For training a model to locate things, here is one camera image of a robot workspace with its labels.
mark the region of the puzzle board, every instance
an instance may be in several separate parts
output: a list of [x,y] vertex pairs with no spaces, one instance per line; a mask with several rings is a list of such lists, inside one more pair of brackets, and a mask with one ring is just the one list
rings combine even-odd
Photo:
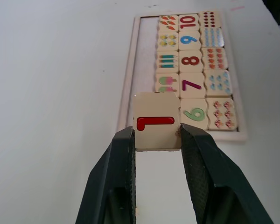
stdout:
[[[175,92],[181,101],[181,123],[200,127],[215,140],[246,140],[222,11],[170,12],[135,18],[118,130],[133,125],[132,96],[152,91]],[[197,121],[197,109],[202,110],[207,121]]]

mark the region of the counting tile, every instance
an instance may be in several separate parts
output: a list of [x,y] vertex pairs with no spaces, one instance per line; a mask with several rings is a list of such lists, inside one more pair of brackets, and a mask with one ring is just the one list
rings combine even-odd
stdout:
[[177,73],[178,52],[158,51],[156,60],[156,73]]
[[158,33],[157,51],[178,50],[178,33]]
[[180,72],[201,72],[203,64],[199,50],[182,50],[179,52]]
[[205,98],[204,75],[201,72],[180,74],[181,98]]
[[210,130],[235,130],[237,118],[234,102],[229,98],[206,98],[209,105],[207,115],[210,119]]
[[176,32],[178,31],[177,15],[161,15],[159,17],[159,32]]
[[221,27],[221,18],[219,12],[205,11],[199,13],[199,22],[201,28]]
[[227,69],[228,63],[224,48],[201,48],[204,69]]
[[208,97],[229,97],[232,94],[227,70],[204,70],[206,95]]
[[179,31],[199,30],[199,16],[197,14],[180,15]]
[[181,99],[181,123],[206,130],[209,124],[206,110],[205,99]]
[[202,47],[223,47],[224,39],[221,28],[201,28]]
[[179,96],[179,76],[176,73],[157,73],[155,75],[156,92],[175,92]]
[[199,41],[200,33],[198,31],[179,32],[179,50],[199,50],[201,43]]
[[173,92],[142,92],[133,97],[136,149],[180,148],[179,107]]

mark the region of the white table surface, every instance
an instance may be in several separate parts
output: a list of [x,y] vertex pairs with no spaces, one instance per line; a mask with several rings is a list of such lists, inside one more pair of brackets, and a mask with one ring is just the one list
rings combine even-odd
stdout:
[[[75,222],[116,130],[134,16],[212,8],[227,12],[249,131],[218,145],[280,224],[280,29],[261,0],[0,1],[0,224]],[[137,224],[195,223],[181,153],[136,157]]]

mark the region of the green number 6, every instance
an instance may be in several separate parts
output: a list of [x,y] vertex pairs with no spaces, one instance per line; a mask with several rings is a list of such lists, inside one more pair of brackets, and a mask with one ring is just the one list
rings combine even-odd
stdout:
[[205,118],[204,111],[200,108],[194,108],[191,110],[191,113],[188,111],[183,111],[183,114],[195,121],[203,121]]

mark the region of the wooden puzzle tray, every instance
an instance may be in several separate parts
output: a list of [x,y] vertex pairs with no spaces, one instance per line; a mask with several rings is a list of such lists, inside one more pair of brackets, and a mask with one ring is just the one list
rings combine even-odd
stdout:
[[[224,12],[219,11],[221,17],[221,29],[224,38],[224,49],[228,61],[228,72],[232,84],[232,95],[237,117],[237,128],[233,131],[208,130],[214,140],[221,141],[245,141],[247,131],[241,96],[238,88],[238,79],[235,64],[232,56],[231,43],[228,36]],[[122,92],[121,105],[119,111],[117,131],[133,125],[133,97],[139,92],[155,91],[156,77],[156,53],[159,16],[162,15],[185,15],[197,14],[195,12],[165,12],[157,14],[146,14],[137,16],[134,19],[130,50],[128,55],[126,77]]]

